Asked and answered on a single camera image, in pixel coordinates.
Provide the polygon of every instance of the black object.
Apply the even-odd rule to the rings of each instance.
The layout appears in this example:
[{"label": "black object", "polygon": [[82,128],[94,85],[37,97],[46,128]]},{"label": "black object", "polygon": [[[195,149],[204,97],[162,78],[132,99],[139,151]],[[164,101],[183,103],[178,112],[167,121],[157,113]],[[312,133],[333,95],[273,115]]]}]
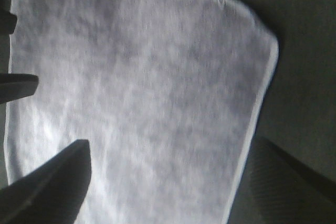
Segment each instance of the black object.
[{"label": "black object", "polygon": [[335,224],[336,184],[265,138],[253,140],[250,185],[266,223]]},{"label": "black object", "polygon": [[0,104],[33,95],[38,77],[32,74],[0,74]]},{"label": "black object", "polygon": [[0,9],[0,34],[12,34],[17,22],[16,15]]},{"label": "black object", "polygon": [[71,224],[91,179],[90,148],[77,140],[0,191],[1,224]]}]

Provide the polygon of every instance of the fabric texture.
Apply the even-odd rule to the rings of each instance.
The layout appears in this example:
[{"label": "fabric texture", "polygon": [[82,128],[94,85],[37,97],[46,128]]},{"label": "fabric texture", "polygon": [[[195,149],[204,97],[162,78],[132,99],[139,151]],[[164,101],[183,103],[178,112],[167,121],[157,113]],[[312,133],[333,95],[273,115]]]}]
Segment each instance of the fabric texture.
[{"label": "fabric texture", "polygon": [[237,0],[12,0],[12,183],[77,138],[91,184],[76,223],[226,223],[278,44]]}]

